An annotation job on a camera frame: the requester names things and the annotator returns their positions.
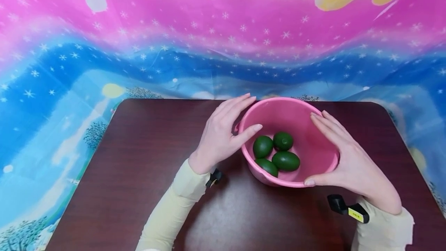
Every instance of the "printed cloth backdrop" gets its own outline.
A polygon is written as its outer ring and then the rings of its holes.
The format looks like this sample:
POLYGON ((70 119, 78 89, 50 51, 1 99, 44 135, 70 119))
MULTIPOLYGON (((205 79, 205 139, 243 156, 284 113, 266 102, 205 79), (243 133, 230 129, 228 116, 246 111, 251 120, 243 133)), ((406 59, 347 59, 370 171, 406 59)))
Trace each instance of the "printed cloth backdrop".
POLYGON ((376 102, 446 215, 445 6, 0 0, 0 251, 44 250, 126 98, 376 102))

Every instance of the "wooden table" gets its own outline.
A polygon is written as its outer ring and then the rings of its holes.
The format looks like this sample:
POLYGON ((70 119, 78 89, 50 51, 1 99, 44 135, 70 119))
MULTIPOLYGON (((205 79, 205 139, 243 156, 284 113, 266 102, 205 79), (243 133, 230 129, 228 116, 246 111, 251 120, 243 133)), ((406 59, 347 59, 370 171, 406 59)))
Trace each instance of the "wooden table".
MULTIPOLYGON (((196 148, 221 101, 131 99, 117 109, 47 251, 133 251, 150 212, 196 148)), ((388 176, 415 218, 407 250, 445 250, 446 221, 384 108, 313 102, 350 131, 388 176)), ((241 152, 218 168, 226 179, 192 209, 174 248, 194 251, 349 250, 356 222, 329 209, 338 187, 269 187, 241 152)))

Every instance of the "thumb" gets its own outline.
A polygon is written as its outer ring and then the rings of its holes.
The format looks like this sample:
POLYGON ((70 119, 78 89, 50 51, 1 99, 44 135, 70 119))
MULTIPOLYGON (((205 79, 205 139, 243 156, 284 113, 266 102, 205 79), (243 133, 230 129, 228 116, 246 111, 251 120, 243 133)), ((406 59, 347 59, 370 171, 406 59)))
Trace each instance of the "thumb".
POLYGON ((248 127, 245 131, 237 136, 233 137, 232 140, 234 144, 237 145, 237 148, 240 148, 245 142, 247 142, 250 138, 252 138, 258 131, 263 128, 261 124, 255 124, 248 127))
POLYGON ((305 186, 329 186, 333 185, 333 173, 328 172, 326 174, 312 175, 306 178, 304 182, 305 186))

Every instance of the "yellow label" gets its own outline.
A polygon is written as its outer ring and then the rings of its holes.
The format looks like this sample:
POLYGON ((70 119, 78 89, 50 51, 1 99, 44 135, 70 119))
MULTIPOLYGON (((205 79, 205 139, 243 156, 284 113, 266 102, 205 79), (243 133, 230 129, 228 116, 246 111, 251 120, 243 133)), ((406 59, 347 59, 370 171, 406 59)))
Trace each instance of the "yellow label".
POLYGON ((357 221, 364 223, 364 217, 358 213, 355 210, 352 210, 351 208, 348 208, 348 215, 352 216, 354 219, 356 219, 357 221))

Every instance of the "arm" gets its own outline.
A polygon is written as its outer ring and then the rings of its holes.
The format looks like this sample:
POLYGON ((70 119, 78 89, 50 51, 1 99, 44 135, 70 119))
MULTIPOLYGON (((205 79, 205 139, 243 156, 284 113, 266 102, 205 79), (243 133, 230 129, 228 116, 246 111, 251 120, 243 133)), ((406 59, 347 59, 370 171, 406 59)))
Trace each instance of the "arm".
POLYGON ((173 241, 188 213, 205 193, 211 169, 234 154, 262 128, 256 124, 237 136, 232 135, 234 121, 255 99, 249 93, 229 99, 211 114, 197 149, 183 163, 172 185, 150 214, 136 251, 172 250, 173 241))
POLYGON ((367 211, 370 221, 358 222, 352 243, 352 251, 404 251, 412 244, 413 217, 405 209, 393 215, 375 207, 363 197, 358 203, 367 211))
POLYGON ((337 168, 305 180, 307 186, 339 186, 360 195, 370 221, 358 222, 352 251, 403 251, 412 244, 413 217, 402 207, 393 184, 347 130, 326 111, 311 115, 314 125, 340 152, 337 168))
POLYGON ((144 226, 136 251, 172 250, 173 241, 194 204, 206 190, 209 174, 196 174, 186 160, 144 226))

